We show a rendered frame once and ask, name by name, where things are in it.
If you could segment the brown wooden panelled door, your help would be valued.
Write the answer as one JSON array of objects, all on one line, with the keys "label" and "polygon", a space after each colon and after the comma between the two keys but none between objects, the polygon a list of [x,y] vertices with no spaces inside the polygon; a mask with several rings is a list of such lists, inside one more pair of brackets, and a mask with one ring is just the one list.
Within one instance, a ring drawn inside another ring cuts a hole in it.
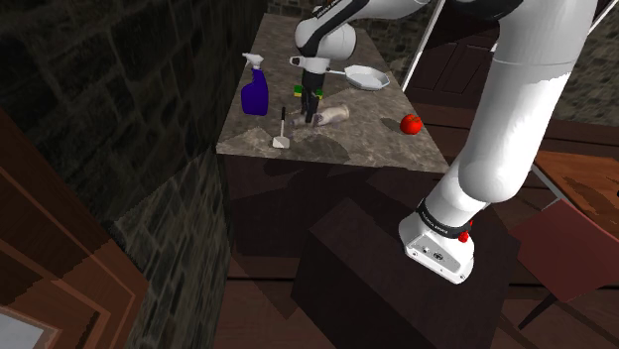
[{"label": "brown wooden panelled door", "polygon": [[148,285],[0,109],[0,314],[36,349],[123,349]]}]

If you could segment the red seat chair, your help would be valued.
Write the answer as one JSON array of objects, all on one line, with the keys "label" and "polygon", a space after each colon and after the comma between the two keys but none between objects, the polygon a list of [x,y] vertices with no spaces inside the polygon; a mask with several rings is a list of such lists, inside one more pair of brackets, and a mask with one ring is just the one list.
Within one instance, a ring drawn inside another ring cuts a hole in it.
[{"label": "red seat chair", "polygon": [[549,291],[518,325],[525,328],[554,302],[619,282],[619,239],[564,199],[510,230],[518,261]]}]

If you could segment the dark wooden door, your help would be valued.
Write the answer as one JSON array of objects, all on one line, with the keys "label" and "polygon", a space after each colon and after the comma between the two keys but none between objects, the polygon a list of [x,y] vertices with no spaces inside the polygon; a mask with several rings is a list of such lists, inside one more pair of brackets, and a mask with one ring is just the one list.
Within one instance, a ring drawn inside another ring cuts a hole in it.
[{"label": "dark wooden door", "polygon": [[498,35],[496,21],[466,15],[446,2],[405,94],[415,103],[475,108]]}]

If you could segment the white frying pan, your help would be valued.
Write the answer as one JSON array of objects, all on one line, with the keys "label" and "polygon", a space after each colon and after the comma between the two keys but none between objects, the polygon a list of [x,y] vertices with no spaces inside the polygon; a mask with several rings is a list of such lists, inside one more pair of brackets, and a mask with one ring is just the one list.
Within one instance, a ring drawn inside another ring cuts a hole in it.
[{"label": "white frying pan", "polygon": [[352,86],[367,91],[377,91],[390,84],[385,72],[366,65],[350,65],[343,71],[329,68],[326,72],[344,75]]}]

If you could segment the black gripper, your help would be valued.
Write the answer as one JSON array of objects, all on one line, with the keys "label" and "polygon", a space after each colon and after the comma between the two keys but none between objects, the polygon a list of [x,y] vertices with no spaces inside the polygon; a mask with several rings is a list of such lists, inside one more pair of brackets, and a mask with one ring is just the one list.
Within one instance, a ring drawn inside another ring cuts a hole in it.
[{"label": "black gripper", "polygon": [[302,73],[302,120],[309,124],[316,113],[320,101],[319,92],[323,87],[323,75],[308,70]]}]

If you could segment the dark robot stand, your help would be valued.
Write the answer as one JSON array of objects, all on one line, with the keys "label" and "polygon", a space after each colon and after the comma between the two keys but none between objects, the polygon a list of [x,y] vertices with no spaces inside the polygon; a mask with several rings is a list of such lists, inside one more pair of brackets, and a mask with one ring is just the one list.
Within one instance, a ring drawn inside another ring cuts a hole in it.
[{"label": "dark robot stand", "polygon": [[473,223],[464,283],[407,257],[398,225],[436,182],[433,173],[345,167],[305,182],[324,214],[292,298],[336,349],[490,349],[520,243],[486,209]]}]

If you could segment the brown wooden table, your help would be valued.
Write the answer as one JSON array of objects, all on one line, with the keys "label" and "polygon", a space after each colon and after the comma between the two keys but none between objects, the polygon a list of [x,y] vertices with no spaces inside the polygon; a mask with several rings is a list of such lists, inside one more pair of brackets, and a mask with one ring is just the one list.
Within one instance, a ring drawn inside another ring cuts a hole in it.
[{"label": "brown wooden table", "polygon": [[557,198],[619,240],[619,161],[538,151],[531,171]]}]

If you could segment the red tomato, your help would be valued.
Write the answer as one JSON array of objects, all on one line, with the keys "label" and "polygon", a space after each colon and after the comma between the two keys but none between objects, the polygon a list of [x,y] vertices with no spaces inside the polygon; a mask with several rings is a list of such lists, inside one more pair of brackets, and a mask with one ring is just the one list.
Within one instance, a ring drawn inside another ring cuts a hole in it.
[{"label": "red tomato", "polygon": [[418,134],[423,126],[422,119],[414,114],[406,115],[400,122],[400,130],[407,135]]}]

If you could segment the blue spray bottle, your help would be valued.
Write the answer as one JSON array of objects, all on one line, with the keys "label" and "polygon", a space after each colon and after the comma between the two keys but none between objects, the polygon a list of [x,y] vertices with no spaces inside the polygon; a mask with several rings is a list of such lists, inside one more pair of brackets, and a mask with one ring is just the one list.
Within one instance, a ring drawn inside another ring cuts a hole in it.
[{"label": "blue spray bottle", "polygon": [[251,66],[252,80],[241,89],[241,106],[245,114],[266,116],[269,105],[268,84],[261,68],[264,58],[251,53],[242,54]]}]

